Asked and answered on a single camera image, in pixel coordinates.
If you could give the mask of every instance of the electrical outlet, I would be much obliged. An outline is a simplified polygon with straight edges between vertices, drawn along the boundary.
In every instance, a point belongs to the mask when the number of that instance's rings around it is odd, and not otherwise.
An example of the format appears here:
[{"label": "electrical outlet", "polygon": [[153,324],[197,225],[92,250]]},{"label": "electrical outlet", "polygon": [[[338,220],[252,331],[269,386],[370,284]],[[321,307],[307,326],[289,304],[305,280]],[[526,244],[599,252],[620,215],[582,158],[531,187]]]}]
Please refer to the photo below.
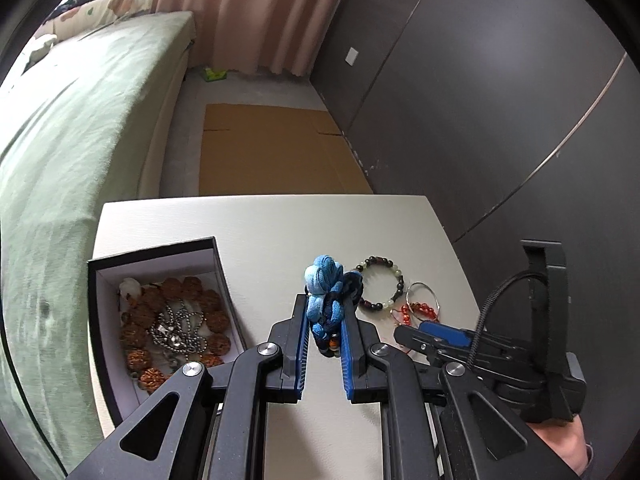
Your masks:
[{"label": "electrical outlet", "polygon": [[353,66],[353,64],[356,61],[356,58],[358,57],[358,51],[356,49],[354,49],[353,47],[351,47],[349,49],[349,52],[347,53],[347,57],[344,58],[344,60],[349,63],[351,66]]}]

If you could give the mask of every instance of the metal screw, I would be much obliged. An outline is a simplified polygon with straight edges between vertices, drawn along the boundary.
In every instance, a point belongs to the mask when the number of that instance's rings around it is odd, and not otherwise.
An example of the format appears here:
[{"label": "metal screw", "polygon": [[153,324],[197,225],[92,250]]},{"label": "metal screw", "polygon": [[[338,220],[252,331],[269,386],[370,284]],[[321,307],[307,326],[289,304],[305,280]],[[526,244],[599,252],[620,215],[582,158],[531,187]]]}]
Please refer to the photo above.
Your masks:
[{"label": "metal screw", "polygon": [[465,366],[460,363],[447,363],[444,369],[447,371],[447,374],[453,375],[454,377],[460,377],[460,375],[465,373]]},{"label": "metal screw", "polygon": [[258,345],[258,354],[260,355],[273,355],[278,351],[279,346],[276,343],[267,341],[266,343],[260,343]]},{"label": "metal screw", "polygon": [[371,353],[373,355],[377,355],[379,357],[385,356],[385,355],[389,355],[389,345],[385,344],[385,343],[375,343],[374,345],[371,345]]},{"label": "metal screw", "polygon": [[195,377],[202,371],[202,369],[203,369],[203,366],[201,363],[196,361],[191,361],[182,367],[182,373],[185,374],[187,377]]}]

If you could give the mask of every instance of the white table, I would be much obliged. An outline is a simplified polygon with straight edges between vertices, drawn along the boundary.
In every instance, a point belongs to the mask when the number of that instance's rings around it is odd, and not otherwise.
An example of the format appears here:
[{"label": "white table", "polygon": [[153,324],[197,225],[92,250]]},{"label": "white table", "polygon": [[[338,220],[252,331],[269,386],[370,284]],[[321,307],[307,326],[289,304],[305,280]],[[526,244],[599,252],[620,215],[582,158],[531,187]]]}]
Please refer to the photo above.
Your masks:
[{"label": "white table", "polygon": [[[478,308],[466,277],[421,196],[223,196],[109,203],[100,218],[94,257],[211,235],[249,345],[267,339],[271,325],[290,316],[296,294],[304,291],[304,270],[318,254],[331,255],[345,270],[371,255],[390,258],[402,269],[405,283],[432,286],[442,322],[475,326]],[[385,301],[395,285],[391,275],[379,273],[365,281],[365,297]],[[430,299],[418,291],[416,298]],[[392,341],[389,314],[358,315],[376,324],[382,340]],[[269,408],[265,478],[381,479],[378,406],[347,401],[340,360],[322,357],[312,340],[309,345],[302,402]],[[107,435],[113,425],[95,374],[92,380]]]}]

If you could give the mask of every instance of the blue gripper pad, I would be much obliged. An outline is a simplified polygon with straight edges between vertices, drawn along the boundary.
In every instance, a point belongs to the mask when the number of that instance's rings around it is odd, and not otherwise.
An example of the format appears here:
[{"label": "blue gripper pad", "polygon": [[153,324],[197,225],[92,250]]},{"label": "blue gripper pad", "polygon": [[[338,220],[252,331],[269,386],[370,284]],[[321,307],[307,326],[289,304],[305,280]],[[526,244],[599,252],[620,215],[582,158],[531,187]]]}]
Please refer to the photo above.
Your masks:
[{"label": "blue gripper pad", "polygon": [[302,390],[305,387],[306,376],[306,356],[309,350],[309,321],[306,318],[306,309],[304,310],[301,334],[298,338],[298,353],[296,357],[296,393],[298,398],[302,399]]},{"label": "blue gripper pad", "polygon": [[433,321],[423,321],[418,327],[420,332],[444,339],[447,343],[461,348],[471,346],[471,339],[462,331],[451,326],[442,325]]},{"label": "blue gripper pad", "polygon": [[353,358],[349,345],[349,332],[346,323],[340,324],[340,362],[342,364],[342,384],[347,393],[347,399],[353,400]]}]

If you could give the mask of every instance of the dark gray wardrobe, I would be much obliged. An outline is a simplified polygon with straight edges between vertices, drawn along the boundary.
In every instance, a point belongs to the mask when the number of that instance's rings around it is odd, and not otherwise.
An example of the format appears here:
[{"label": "dark gray wardrobe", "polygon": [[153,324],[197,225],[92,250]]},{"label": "dark gray wardrobe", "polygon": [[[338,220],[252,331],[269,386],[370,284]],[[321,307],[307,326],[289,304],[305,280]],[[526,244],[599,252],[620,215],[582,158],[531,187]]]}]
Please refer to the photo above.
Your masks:
[{"label": "dark gray wardrobe", "polygon": [[[526,267],[522,238],[563,243],[594,479],[640,428],[640,74],[624,55],[584,0],[343,0],[312,73],[374,191],[428,197],[478,302]],[[528,337],[526,306],[523,285],[490,328]]]}]

